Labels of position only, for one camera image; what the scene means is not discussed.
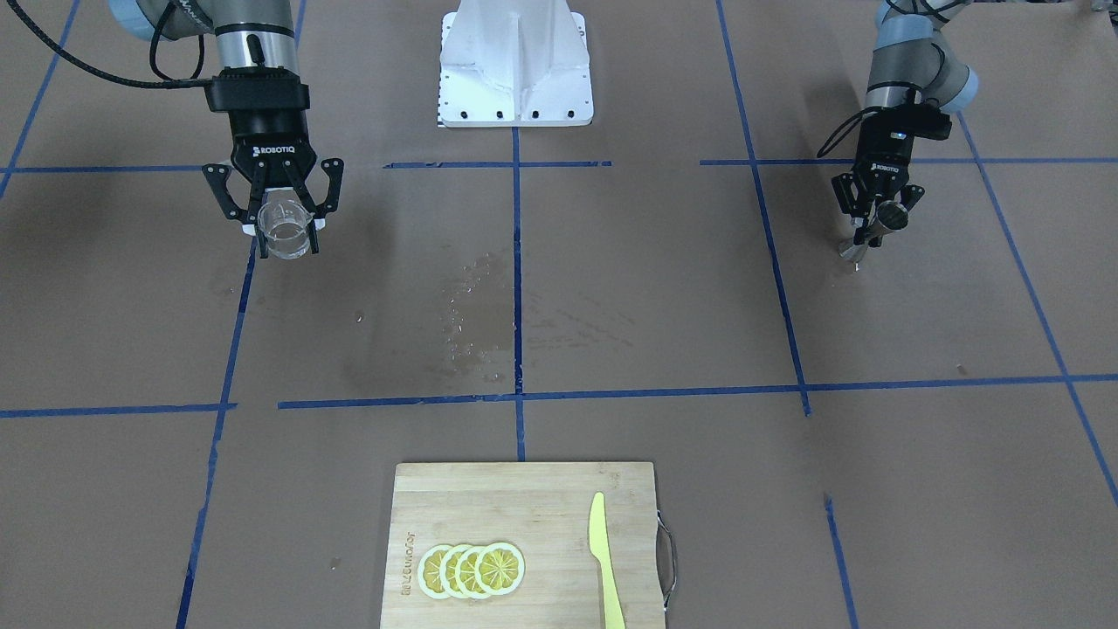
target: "cutting board handle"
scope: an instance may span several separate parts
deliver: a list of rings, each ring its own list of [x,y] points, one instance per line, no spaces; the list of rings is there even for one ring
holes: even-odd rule
[[[667,556],[669,565],[671,566],[671,575],[665,583],[663,573],[661,572],[660,557],[663,554],[660,552],[663,544],[667,545]],[[664,524],[664,515],[656,509],[656,574],[660,576],[660,591],[664,594],[664,613],[667,613],[667,603],[672,599],[672,593],[675,592],[675,585],[679,583],[676,578],[676,566],[679,565],[679,556],[675,554],[675,536],[672,535],[672,531],[667,528]]]

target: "metal handle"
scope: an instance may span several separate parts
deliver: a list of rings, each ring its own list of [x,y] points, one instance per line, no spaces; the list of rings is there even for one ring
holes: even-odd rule
[[[676,566],[679,565],[679,557],[675,554],[675,537],[672,535],[671,530],[667,528],[667,525],[664,524],[664,516],[661,514],[660,509],[656,509],[656,527],[657,527],[657,533],[660,531],[663,531],[664,534],[667,536],[667,549],[670,556],[672,559],[672,583],[667,587],[667,591],[663,592],[664,613],[667,613],[669,601],[671,600],[672,594],[675,592],[675,585],[679,583],[679,579],[676,576],[678,574]],[[660,544],[659,536],[656,539],[656,544],[657,545]]]

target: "glass cup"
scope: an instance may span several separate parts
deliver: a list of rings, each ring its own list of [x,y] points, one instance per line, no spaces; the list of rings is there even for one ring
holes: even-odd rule
[[[267,238],[268,251],[281,259],[295,259],[311,248],[307,223],[311,215],[297,200],[268,194],[260,208],[260,230]]]

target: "light blue joint cap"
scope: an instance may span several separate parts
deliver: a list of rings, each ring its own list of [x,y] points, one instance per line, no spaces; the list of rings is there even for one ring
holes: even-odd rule
[[[931,20],[923,16],[894,16],[878,28],[878,44],[873,49],[880,50],[887,46],[917,39],[930,39],[935,31]]]
[[[873,23],[878,25],[878,28],[881,28],[881,23],[885,21],[889,9],[892,9],[892,7],[889,6],[888,0],[881,0],[881,7],[878,7],[878,16],[873,19]]]
[[[960,111],[967,108],[967,105],[969,105],[975,99],[975,96],[978,95],[978,73],[976,73],[970,66],[967,66],[967,72],[970,74],[967,76],[966,85],[963,86],[963,89],[956,94],[950,102],[939,107],[939,111],[944,113],[959,113]]]
[[[108,10],[124,30],[140,39],[151,41],[155,35],[155,26],[148,21],[148,16],[143,15],[136,0],[108,0]]]

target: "yellow knife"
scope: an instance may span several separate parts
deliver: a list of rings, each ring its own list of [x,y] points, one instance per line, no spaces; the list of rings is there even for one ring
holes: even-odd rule
[[[598,492],[590,503],[590,554],[601,564],[601,598],[606,609],[606,629],[625,629],[622,601],[614,582],[614,564],[609,559],[609,536],[606,534],[606,495]]]

